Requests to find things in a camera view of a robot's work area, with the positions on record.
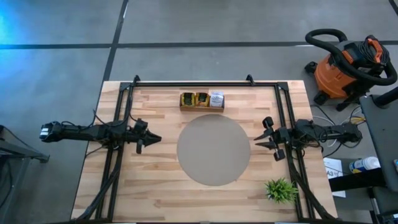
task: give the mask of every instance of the potted plant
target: potted plant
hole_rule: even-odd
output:
[[[287,182],[284,178],[277,181],[270,180],[265,185],[268,199],[276,203],[292,203],[299,192],[292,183]]]

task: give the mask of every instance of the gray circle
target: gray circle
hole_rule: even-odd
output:
[[[249,138],[234,120],[208,114],[192,120],[182,130],[177,156],[193,180],[221,186],[238,179],[248,166]]]

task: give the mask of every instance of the orange shop vacuum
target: orange shop vacuum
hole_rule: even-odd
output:
[[[333,45],[315,39],[318,35],[333,35],[339,43]],[[330,52],[318,63],[305,66],[317,80],[319,92],[314,102],[323,105],[330,98],[345,98],[338,104],[338,111],[350,103],[358,103],[359,97],[366,94],[374,85],[388,86],[397,81],[397,72],[391,64],[388,50],[373,36],[364,41],[347,40],[347,36],[336,29],[317,29],[305,36],[305,41]],[[386,78],[381,77],[385,71]]]

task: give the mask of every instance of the wooden table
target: wooden table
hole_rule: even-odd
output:
[[[288,81],[296,119],[312,119],[303,81]],[[120,82],[105,82],[98,104],[98,116],[112,121]],[[251,142],[250,163],[242,176],[227,185],[211,187],[199,184],[184,173],[177,158],[177,140],[185,125],[194,118],[208,114],[181,112],[179,95],[185,91],[212,92],[225,95],[222,115],[237,121]],[[284,108],[286,121],[289,120]],[[162,141],[136,154],[136,144],[127,144],[123,154],[114,222],[276,222],[296,221],[293,204],[276,204],[264,193],[264,182],[289,177],[287,161],[276,162],[273,151],[255,146],[253,139],[262,134],[261,121],[273,117],[274,128],[280,127],[273,88],[269,87],[143,87],[134,88],[131,114],[149,123],[151,132]],[[88,152],[100,146],[91,142]],[[72,218],[83,213],[101,185],[106,150],[86,158],[76,195]],[[306,148],[305,165],[310,188],[320,203],[335,217],[322,154],[319,149]],[[305,216],[307,209],[300,193]],[[108,211],[105,198],[103,214]]]

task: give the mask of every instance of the vacuum hose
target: vacuum hose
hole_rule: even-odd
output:
[[[333,35],[333,36],[337,37],[340,42],[347,40],[347,36],[345,36],[345,34],[340,30],[317,29],[317,30],[313,30],[313,31],[309,32],[305,36],[305,41],[307,41],[309,44],[312,44],[314,46],[317,46],[319,48],[329,51],[332,54],[332,56],[335,58],[336,63],[342,69],[347,71],[349,73],[349,75],[352,75],[353,77],[355,77],[357,79],[366,80],[366,81],[373,83],[374,85],[380,85],[380,86],[388,86],[397,81],[397,72],[396,72],[394,66],[392,66],[390,60],[386,63],[386,66],[384,67],[384,71],[387,75],[387,78],[374,77],[367,73],[361,72],[361,71],[357,70],[355,67],[353,67],[347,61],[347,59],[344,57],[341,50],[338,49],[337,47],[335,47],[333,44],[313,38],[314,36],[323,35],[323,34]]]

